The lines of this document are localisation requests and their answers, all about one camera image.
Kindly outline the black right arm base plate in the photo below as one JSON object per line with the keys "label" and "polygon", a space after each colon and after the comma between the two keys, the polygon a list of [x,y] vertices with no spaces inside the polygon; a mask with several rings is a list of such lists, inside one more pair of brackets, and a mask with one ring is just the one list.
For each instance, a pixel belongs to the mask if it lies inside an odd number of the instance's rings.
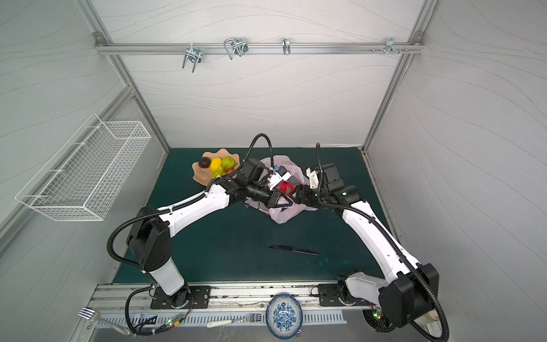
{"label": "black right arm base plate", "polygon": [[319,284],[311,290],[311,295],[319,301],[320,307],[365,307],[371,308],[370,302],[352,297],[338,284]]}

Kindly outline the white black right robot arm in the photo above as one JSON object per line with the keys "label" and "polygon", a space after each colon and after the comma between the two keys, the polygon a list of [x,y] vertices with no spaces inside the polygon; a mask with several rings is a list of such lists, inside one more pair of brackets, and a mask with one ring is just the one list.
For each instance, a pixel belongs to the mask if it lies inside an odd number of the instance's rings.
{"label": "white black right robot arm", "polygon": [[417,319],[435,312],[442,333],[447,318],[437,298],[440,276],[431,264],[412,256],[377,219],[372,207],[354,186],[345,186],[335,165],[307,169],[309,185],[296,187],[294,199],[309,207],[327,208],[349,225],[374,256],[383,275],[348,273],[342,278],[342,293],[377,306],[379,319],[391,326],[417,326]]}

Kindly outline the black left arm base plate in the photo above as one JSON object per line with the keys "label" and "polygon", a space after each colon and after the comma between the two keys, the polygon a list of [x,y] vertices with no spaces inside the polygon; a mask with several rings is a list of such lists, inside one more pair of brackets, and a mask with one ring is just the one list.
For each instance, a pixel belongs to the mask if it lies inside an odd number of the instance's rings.
{"label": "black left arm base plate", "polygon": [[183,286],[173,295],[167,295],[161,287],[155,289],[151,309],[206,309],[211,294],[210,286]]}

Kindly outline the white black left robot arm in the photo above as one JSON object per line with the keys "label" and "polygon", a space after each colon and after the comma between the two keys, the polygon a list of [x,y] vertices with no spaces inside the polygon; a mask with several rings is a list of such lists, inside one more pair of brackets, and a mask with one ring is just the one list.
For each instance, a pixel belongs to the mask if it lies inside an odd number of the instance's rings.
{"label": "white black left robot arm", "polygon": [[174,205],[153,210],[146,206],[131,223],[127,245],[137,268],[171,301],[181,307],[189,296],[189,286],[172,258],[172,238],[198,220],[229,205],[251,199],[267,208],[278,208],[283,197],[277,185],[290,178],[283,166],[266,165],[250,158],[237,170],[213,178],[203,192]]}

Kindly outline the pink plastic bag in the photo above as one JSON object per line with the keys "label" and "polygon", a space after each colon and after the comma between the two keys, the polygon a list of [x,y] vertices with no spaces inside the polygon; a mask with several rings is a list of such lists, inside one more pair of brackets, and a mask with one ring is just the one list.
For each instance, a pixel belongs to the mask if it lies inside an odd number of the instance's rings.
{"label": "pink plastic bag", "polygon": [[[290,182],[294,187],[296,185],[310,185],[309,179],[306,177],[302,169],[294,163],[289,156],[287,155],[275,155],[273,157],[273,162],[275,165],[283,166],[289,171],[291,177],[288,182]],[[287,223],[293,217],[299,215],[304,211],[315,212],[316,208],[312,208],[303,204],[293,204],[290,207],[276,208],[276,209],[267,209],[265,205],[250,198],[247,198],[244,202],[247,207],[257,209],[264,214],[270,216],[273,221],[278,224]]]}

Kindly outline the red dragon fruit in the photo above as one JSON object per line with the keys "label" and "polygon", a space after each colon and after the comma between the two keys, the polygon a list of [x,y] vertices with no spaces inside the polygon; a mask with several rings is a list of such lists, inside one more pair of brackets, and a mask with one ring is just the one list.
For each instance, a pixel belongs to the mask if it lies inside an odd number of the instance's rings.
{"label": "red dragon fruit", "polygon": [[291,182],[283,181],[276,186],[283,194],[290,197],[295,191],[294,185]]}

